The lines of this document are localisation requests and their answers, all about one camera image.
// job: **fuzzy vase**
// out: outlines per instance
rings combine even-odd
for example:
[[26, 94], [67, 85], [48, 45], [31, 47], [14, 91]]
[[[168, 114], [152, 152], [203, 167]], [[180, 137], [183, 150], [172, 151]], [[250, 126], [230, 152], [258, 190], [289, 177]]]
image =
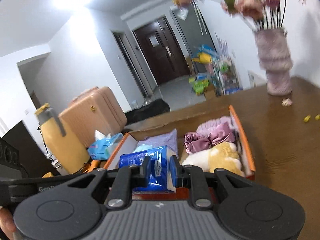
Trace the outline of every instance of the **fuzzy vase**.
[[273, 96], [292, 92], [290, 69], [293, 66], [283, 29], [268, 29], [255, 32], [260, 67], [266, 70], [267, 91]]

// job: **gray ribbed panel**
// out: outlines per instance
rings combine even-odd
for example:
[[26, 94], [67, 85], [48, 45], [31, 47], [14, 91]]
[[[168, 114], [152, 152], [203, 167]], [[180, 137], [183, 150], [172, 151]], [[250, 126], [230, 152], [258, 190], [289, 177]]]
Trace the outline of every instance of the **gray ribbed panel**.
[[132, 201], [129, 208], [109, 212], [84, 239], [99, 240], [235, 240], [211, 212], [192, 209], [187, 201]]

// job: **door handle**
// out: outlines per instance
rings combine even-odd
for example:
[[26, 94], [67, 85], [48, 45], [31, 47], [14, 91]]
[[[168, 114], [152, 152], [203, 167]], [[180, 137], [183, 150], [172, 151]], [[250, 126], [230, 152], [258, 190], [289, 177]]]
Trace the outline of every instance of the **door handle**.
[[171, 52], [170, 52], [169, 47], [168, 47], [168, 46], [165, 46], [165, 48], [167, 49], [167, 52], [168, 52], [168, 54], [169, 54], [169, 57], [171, 57]]

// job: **human hand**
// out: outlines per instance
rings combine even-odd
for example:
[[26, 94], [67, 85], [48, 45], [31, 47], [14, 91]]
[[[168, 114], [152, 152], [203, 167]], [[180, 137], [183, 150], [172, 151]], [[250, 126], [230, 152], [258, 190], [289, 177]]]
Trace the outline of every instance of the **human hand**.
[[17, 230], [13, 216], [6, 208], [0, 209], [0, 228], [10, 240], [13, 240], [13, 233]]

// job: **thermos handle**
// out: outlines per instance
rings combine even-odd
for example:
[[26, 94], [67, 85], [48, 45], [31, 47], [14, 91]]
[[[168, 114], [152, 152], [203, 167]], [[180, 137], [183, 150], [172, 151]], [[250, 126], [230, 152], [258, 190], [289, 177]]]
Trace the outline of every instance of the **thermos handle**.
[[61, 132], [61, 134], [62, 134], [62, 137], [65, 137], [65, 136], [67, 135], [67, 133], [66, 133], [66, 130], [64, 129], [63, 124], [62, 124], [62, 122], [60, 121], [58, 115], [56, 114], [56, 112], [54, 111], [53, 108], [51, 108], [49, 111], [51, 112], [52, 117], [54, 118], [54, 120], [55, 120], [56, 123], [58, 124], [59, 129], [60, 129], [60, 132]]

